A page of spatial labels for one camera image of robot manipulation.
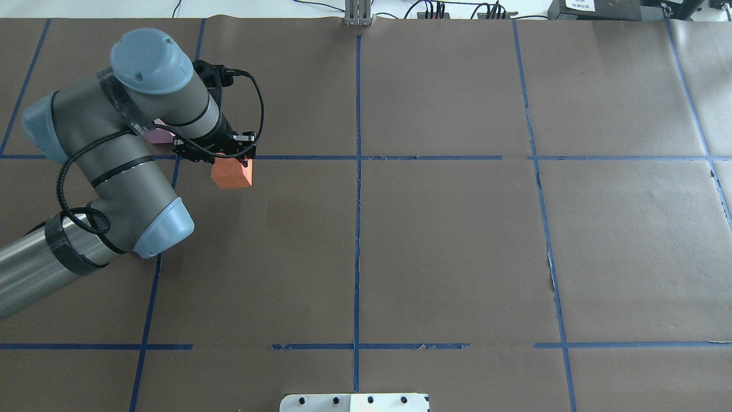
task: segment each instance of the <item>orange block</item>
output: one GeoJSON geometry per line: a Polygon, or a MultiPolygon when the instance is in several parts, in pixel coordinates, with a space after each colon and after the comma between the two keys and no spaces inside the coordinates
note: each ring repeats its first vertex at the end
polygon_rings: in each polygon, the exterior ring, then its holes
{"type": "Polygon", "coordinates": [[[221,189],[248,188],[252,185],[253,164],[251,159],[247,161],[247,167],[237,159],[216,159],[211,178],[221,189]]]}

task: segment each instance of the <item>sticker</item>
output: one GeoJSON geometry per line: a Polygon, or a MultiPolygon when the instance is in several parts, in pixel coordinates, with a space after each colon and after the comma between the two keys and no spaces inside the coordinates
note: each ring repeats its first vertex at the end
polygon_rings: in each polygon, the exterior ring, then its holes
{"type": "Polygon", "coordinates": [[[564,0],[567,8],[580,10],[583,12],[593,12],[594,0],[564,0]]]}

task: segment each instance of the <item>blue tape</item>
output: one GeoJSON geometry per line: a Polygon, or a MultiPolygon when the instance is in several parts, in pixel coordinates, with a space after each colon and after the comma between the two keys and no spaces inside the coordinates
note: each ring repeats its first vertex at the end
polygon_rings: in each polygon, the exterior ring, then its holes
{"type": "Polygon", "coordinates": [[[45,160],[44,155],[3,155],[2,159],[22,159],[22,160],[45,160]]]}
{"type": "Polygon", "coordinates": [[[469,343],[362,343],[363,350],[462,350],[470,347],[469,343]]]}
{"type": "MultiPolygon", "coordinates": [[[[360,350],[462,350],[470,347],[469,343],[362,343],[360,350]]],[[[353,350],[352,343],[286,343],[274,344],[272,350],[353,350]]]]}
{"type": "Polygon", "coordinates": [[[137,397],[140,391],[140,382],[142,380],[142,371],[145,366],[145,352],[147,350],[147,339],[150,335],[150,324],[152,323],[152,311],[155,307],[155,296],[157,294],[157,283],[160,280],[160,269],[163,263],[163,254],[157,255],[155,263],[155,275],[152,278],[152,288],[150,289],[150,301],[147,304],[147,315],[145,316],[145,328],[142,331],[142,343],[140,343],[140,355],[138,357],[137,372],[135,372],[135,384],[132,387],[132,399],[130,400],[130,412],[137,408],[137,397]]]}
{"type": "MultiPolygon", "coordinates": [[[[635,347],[729,347],[732,342],[568,342],[569,349],[625,349],[635,347]]],[[[561,349],[561,343],[535,343],[534,349],[561,349]]]]}
{"type": "MultiPolygon", "coordinates": [[[[0,350],[140,350],[134,343],[0,343],[0,350]]],[[[147,350],[193,350],[187,344],[147,345],[147,350]]]]}
{"type": "Polygon", "coordinates": [[[273,345],[272,350],[353,350],[352,343],[286,343],[273,345]]]}
{"type": "Polygon", "coordinates": [[[140,350],[140,345],[124,343],[0,343],[0,350],[140,350]]]}
{"type": "Polygon", "coordinates": [[[361,36],[356,37],[356,240],[354,258],[354,393],[359,392],[361,315],[361,36]]]}
{"type": "Polygon", "coordinates": [[[416,156],[363,156],[365,161],[502,161],[503,156],[481,156],[481,155],[416,155],[416,156]]]}
{"type": "Polygon", "coordinates": [[[676,63],[676,69],[679,71],[679,77],[681,78],[681,84],[684,86],[684,94],[686,95],[687,101],[689,103],[689,107],[691,108],[692,118],[694,119],[694,125],[696,126],[696,130],[699,133],[699,139],[701,140],[701,146],[704,148],[704,155],[706,156],[706,160],[709,162],[709,170],[714,175],[712,178],[714,179],[714,184],[717,187],[717,193],[720,196],[720,201],[722,202],[722,209],[725,211],[725,217],[727,218],[727,225],[729,226],[730,230],[732,230],[732,215],[730,214],[730,208],[729,204],[727,203],[727,198],[725,196],[725,192],[722,189],[722,183],[720,182],[719,174],[717,173],[717,168],[714,166],[714,161],[712,160],[712,154],[709,152],[709,145],[706,143],[706,135],[704,134],[704,130],[701,127],[701,121],[699,120],[699,114],[696,110],[696,105],[694,104],[694,100],[691,97],[691,92],[689,91],[689,85],[686,80],[686,75],[684,74],[684,71],[681,68],[681,60],[679,60],[679,53],[676,50],[676,41],[673,39],[673,32],[671,31],[671,23],[666,19],[666,30],[668,32],[668,41],[671,42],[671,54],[673,55],[673,61],[676,63]]]}
{"type": "Polygon", "coordinates": [[[356,156],[340,155],[257,155],[258,160],[268,161],[355,161],[356,156]]]}
{"type": "Polygon", "coordinates": [[[26,89],[28,89],[28,83],[31,80],[31,74],[33,73],[33,69],[36,67],[36,62],[38,61],[38,55],[41,52],[41,48],[43,47],[43,42],[45,41],[46,34],[48,33],[48,27],[51,25],[50,18],[46,19],[46,23],[43,26],[43,32],[41,32],[41,37],[38,39],[38,45],[36,46],[36,51],[33,54],[33,59],[31,60],[31,64],[28,66],[28,71],[26,72],[26,78],[23,80],[23,86],[20,88],[20,93],[18,93],[18,99],[15,101],[15,107],[12,108],[12,113],[10,115],[10,121],[7,123],[7,128],[5,129],[5,135],[2,138],[2,143],[0,143],[0,157],[3,156],[3,153],[5,152],[5,146],[7,146],[7,141],[10,139],[10,132],[12,132],[12,126],[15,124],[15,118],[18,116],[18,111],[20,110],[20,104],[23,102],[23,96],[26,95],[26,89]]]}
{"type": "Polygon", "coordinates": [[[529,115],[529,94],[526,90],[526,77],[523,72],[523,59],[521,58],[521,45],[518,39],[518,25],[516,21],[511,22],[513,25],[513,37],[516,46],[516,58],[518,60],[518,72],[521,79],[521,92],[523,95],[523,107],[526,113],[526,127],[529,130],[529,141],[531,143],[531,156],[533,158],[534,173],[537,180],[537,190],[539,192],[539,206],[542,211],[542,223],[544,226],[544,239],[547,245],[547,258],[549,259],[549,271],[554,288],[554,305],[556,309],[556,319],[559,324],[559,338],[562,344],[562,356],[564,358],[564,374],[567,379],[567,391],[569,393],[569,406],[572,412],[577,412],[577,402],[575,400],[575,385],[572,379],[572,367],[569,364],[569,350],[567,349],[567,333],[564,330],[564,316],[561,310],[561,298],[559,296],[559,283],[556,278],[556,269],[554,266],[554,252],[551,243],[551,235],[549,232],[549,220],[547,219],[546,204],[544,201],[544,189],[542,188],[541,173],[539,170],[539,156],[537,154],[537,145],[534,138],[534,126],[531,124],[531,116],[529,115]]]}
{"type": "Polygon", "coordinates": [[[703,156],[539,156],[540,161],[705,161],[703,156]]]}

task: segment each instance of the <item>black device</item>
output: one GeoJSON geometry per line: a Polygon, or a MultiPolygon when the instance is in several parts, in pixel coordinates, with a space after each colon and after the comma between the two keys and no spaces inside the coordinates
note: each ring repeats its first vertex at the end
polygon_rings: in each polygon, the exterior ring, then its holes
{"type": "Polygon", "coordinates": [[[548,17],[553,20],[642,21],[640,0],[552,0],[548,17]]]}

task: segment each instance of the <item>wire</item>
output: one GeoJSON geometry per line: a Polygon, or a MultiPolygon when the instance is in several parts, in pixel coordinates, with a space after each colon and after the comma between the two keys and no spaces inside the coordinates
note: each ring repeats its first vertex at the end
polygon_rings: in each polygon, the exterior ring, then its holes
{"type": "Polygon", "coordinates": [[[375,15],[390,15],[397,20],[399,19],[399,17],[393,15],[392,13],[387,13],[387,12],[380,12],[380,13],[376,13],[375,15]]]}
{"type": "Polygon", "coordinates": [[[549,18],[545,15],[522,15],[520,17],[511,17],[511,20],[518,20],[520,18],[530,18],[530,17],[541,17],[541,18],[545,18],[547,20],[551,20],[551,18],[549,18]]]}
{"type": "Polygon", "coordinates": [[[104,235],[105,233],[109,232],[109,229],[111,228],[109,218],[107,218],[104,213],[100,212],[97,209],[94,209],[93,207],[75,207],[73,209],[69,208],[68,203],[66,203],[66,197],[64,196],[64,182],[66,181],[66,175],[69,173],[69,169],[71,169],[71,166],[74,164],[74,162],[76,162],[81,156],[85,155],[88,151],[94,149],[97,146],[100,146],[101,144],[104,144],[108,141],[117,139],[118,137],[127,134],[133,134],[133,132],[129,128],[126,128],[110,135],[104,136],[101,139],[95,140],[92,143],[87,144],[83,149],[70,156],[61,167],[61,171],[59,172],[59,178],[56,181],[56,199],[59,201],[59,206],[61,206],[61,216],[68,217],[69,219],[71,219],[72,222],[74,222],[85,232],[93,233],[95,235],[104,235]],[[87,215],[97,216],[102,220],[102,223],[104,223],[103,226],[95,229],[94,227],[91,227],[88,224],[84,223],[81,219],[76,217],[76,213],[82,212],[86,213],[87,215]]]}
{"type": "Polygon", "coordinates": [[[476,13],[478,13],[478,9],[479,9],[480,7],[483,7],[483,6],[485,6],[485,7],[486,7],[486,8],[488,9],[488,12],[490,12],[490,4],[488,4],[488,3],[481,3],[481,4],[478,4],[478,5],[477,5],[477,6],[475,7],[475,10],[473,10],[473,14],[471,14],[471,15],[470,15],[470,19],[471,19],[471,20],[473,20],[473,17],[475,17],[476,13]]]}
{"type": "Polygon", "coordinates": [[[330,7],[330,8],[332,8],[333,10],[338,10],[339,12],[344,12],[344,13],[346,12],[346,11],[345,11],[344,9],[339,9],[338,7],[336,7],[336,6],[331,6],[330,4],[325,4],[325,3],[316,3],[316,2],[314,2],[314,1],[305,1],[305,0],[292,0],[292,1],[294,1],[294,2],[296,2],[296,3],[303,3],[303,4],[314,4],[314,5],[316,5],[316,6],[325,6],[325,7],[330,7]]]}
{"type": "Polygon", "coordinates": [[[259,89],[259,84],[257,84],[257,81],[254,79],[254,76],[252,76],[251,73],[244,71],[244,70],[232,70],[231,71],[233,76],[244,76],[252,81],[252,84],[254,85],[254,88],[257,91],[257,97],[259,98],[259,107],[261,110],[261,115],[259,117],[259,131],[254,136],[254,141],[249,146],[245,147],[241,152],[234,153],[233,155],[221,155],[219,153],[214,153],[205,147],[201,147],[193,140],[183,136],[180,131],[175,130],[167,125],[154,125],[158,129],[166,130],[178,139],[181,139],[186,145],[192,147],[193,149],[196,149],[199,152],[206,153],[209,156],[213,156],[215,158],[219,159],[231,159],[231,158],[238,158],[239,156],[247,154],[252,148],[254,148],[257,145],[257,142],[259,141],[259,138],[262,136],[262,130],[264,129],[264,99],[262,98],[262,91],[259,89]]]}
{"type": "Polygon", "coordinates": [[[178,0],[178,4],[176,4],[176,8],[173,9],[173,15],[171,16],[171,18],[176,17],[176,12],[178,11],[178,7],[181,7],[182,2],[183,0],[178,0]]]}

